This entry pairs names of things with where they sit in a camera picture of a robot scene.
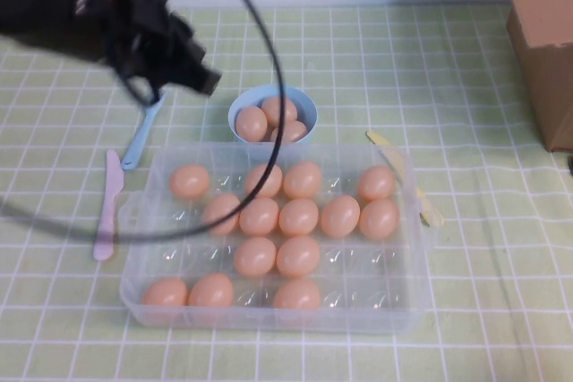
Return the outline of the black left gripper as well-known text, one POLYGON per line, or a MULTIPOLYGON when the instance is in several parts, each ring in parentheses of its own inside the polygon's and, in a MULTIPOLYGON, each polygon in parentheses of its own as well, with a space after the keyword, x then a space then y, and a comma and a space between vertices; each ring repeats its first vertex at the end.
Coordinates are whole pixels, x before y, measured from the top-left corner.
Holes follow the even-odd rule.
POLYGON ((167 9, 167 0, 92 0, 102 25, 105 56, 124 81, 143 78, 211 96, 222 74, 202 65, 205 48, 194 30, 167 9))

